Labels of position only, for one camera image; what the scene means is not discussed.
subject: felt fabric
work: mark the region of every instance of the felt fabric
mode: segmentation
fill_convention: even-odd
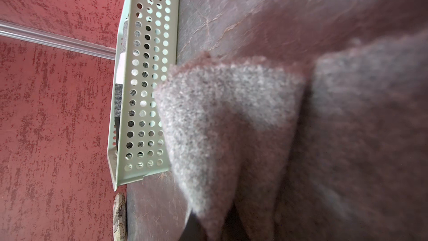
[[[176,181],[209,240],[428,238],[428,31],[313,64],[205,53],[156,89]]]

